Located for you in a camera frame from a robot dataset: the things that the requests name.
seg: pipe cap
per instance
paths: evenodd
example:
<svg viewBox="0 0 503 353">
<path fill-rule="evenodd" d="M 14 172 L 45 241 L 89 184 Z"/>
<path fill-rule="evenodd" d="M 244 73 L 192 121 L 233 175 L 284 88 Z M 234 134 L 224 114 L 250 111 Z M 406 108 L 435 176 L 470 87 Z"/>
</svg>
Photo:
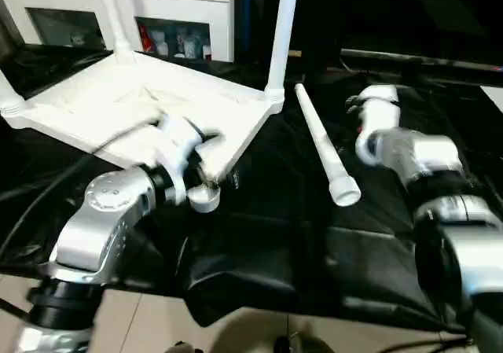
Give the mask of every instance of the pipe cap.
<svg viewBox="0 0 503 353">
<path fill-rule="evenodd" d="M 356 204 L 362 196 L 362 191 L 351 176 L 334 178 L 329 185 L 333 202 L 340 207 Z"/>
</svg>

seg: white leg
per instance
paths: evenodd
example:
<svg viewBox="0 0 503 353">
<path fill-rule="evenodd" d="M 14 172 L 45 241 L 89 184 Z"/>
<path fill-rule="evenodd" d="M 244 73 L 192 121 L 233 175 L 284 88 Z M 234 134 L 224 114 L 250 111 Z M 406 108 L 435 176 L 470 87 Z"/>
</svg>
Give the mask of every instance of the white leg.
<svg viewBox="0 0 503 353">
<path fill-rule="evenodd" d="M 2 116 L 5 118 L 16 117 L 24 108 L 26 108 L 26 102 L 0 71 L 0 112 Z"/>
<path fill-rule="evenodd" d="M 293 16 L 296 0 L 280 0 L 277 11 L 276 31 L 274 33 L 273 54 L 270 59 L 269 80 L 266 97 L 273 104 L 273 112 L 279 113 L 285 101 L 285 70 L 292 35 Z"/>
<path fill-rule="evenodd" d="M 124 32 L 117 1 L 103 0 L 103 4 L 105 5 L 110 26 L 112 27 L 112 33 L 114 35 L 114 52 L 117 56 L 117 60 L 121 63 L 134 62 L 134 52 Z"/>
</svg>

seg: table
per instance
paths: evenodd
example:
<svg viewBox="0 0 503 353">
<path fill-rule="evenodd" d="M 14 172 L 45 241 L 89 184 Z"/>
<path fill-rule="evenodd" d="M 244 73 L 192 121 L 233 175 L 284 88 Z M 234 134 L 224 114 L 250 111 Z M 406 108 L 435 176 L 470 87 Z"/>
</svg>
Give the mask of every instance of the table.
<svg viewBox="0 0 503 353">
<path fill-rule="evenodd" d="M 40 92 L 107 53 L 25 46 L 0 66 L 25 97 Z M 261 88 L 253 66 L 218 62 L 179 64 Z M 362 189 L 353 207 L 337 208 L 293 93 L 286 84 L 282 113 L 268 119 L 237 163 L 239 189 L 224 189 L 215 213 L 162 207 L 132 233 L 111 288 L 183 297 L 195 320 L 209 325 L 242 306 L 374 322 L 403 328 L 462 333 L 442 304 L 417 284 L 412 224 L 394 174 L 369 168 L 354 155 L 356 116 L 344 102 L 365 86 L 386 81 L 332 74 L 305 83 L 347 170 Z M 402 125 L 447 134 L 473 176 L 486 185 L 501 212 L 496 189 L 503 115 L 479 87 L 412 82 L 400 87 Z M 81 157 L 77 149 L 32 130 L 0 127 L 0 239 L 43 186 Z M 26 221 L 0 271 L 37 277 L 58 232 L 82 200 L 86 184 L 113 171 L 96 158 Z"/>
</svg>

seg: glass cabinet door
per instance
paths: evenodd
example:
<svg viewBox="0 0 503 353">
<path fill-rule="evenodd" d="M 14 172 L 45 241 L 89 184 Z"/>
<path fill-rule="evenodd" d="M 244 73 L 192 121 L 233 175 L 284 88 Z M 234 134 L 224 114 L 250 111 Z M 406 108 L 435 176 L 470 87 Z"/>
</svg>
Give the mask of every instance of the glass cabinet door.
<svg viewBox="0 0 503 353">
<path fill-rule="evenodd" d="M 94 13 L 27 8 L 44 45 L 106 49 Z"/>
<path fill-rule="evenodd" d="M 148 17 L 135 19 L 144 52 L 165 57 L 211 59 L 209 24 Z"/>
</svg>

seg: white plastic stand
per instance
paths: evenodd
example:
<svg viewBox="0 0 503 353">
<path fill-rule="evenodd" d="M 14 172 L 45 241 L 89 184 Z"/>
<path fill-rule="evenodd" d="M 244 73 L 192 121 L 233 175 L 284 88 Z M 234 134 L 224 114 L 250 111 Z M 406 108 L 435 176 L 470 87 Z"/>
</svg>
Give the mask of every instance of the white plastic stand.
<svg viewBox="0 0 503 353">
<path fill-rule="evenodd" d="M 333 202 L 341 207 L 355 204 L 362 196 L 358 184 L 347 173 L 302 84 L 296 85 L 296 94 L 321 163 L 323 164 L 327 178 L 329 178 L 329 192 Z"/>
<path fill-rule="evenodd" d="M 218 181 L 246 149 L 267 117 L 281 110 L 283 78 L 296 0 L 281 0 L 267 91 L 231 83 L 131 51 L 115 0 L 103 0 L 115 36 L 115 55 L 23 102 L 0 78 L 2 116 L 90 151 L 118 131 L 162 114 L 184 116 L 202 131 L 220 132 L 200 147 L 205 175 Z M 156 161 L 163 132 L 152 126 L 98 154 L 120 167 Z"/>
<path fill-rule="evenodd" d="M 285 101 L 285 71 L 292 35 L 293 17 L 297 0 L 280 0 L 277 11 L 276 31 L 274 32 L 273 54 L 270 59 L 269 79 L 266 86 L 266 98 L 273 103 L 273 113 L 283 109 Z"/>
<path fill-rule="evenodd" d="M 0 113 L 14 128 L 22 127 L 20 114 L 26 108 L 24 99 L 12 88 L 6 76 L 0 71 Z"/>
</svg>

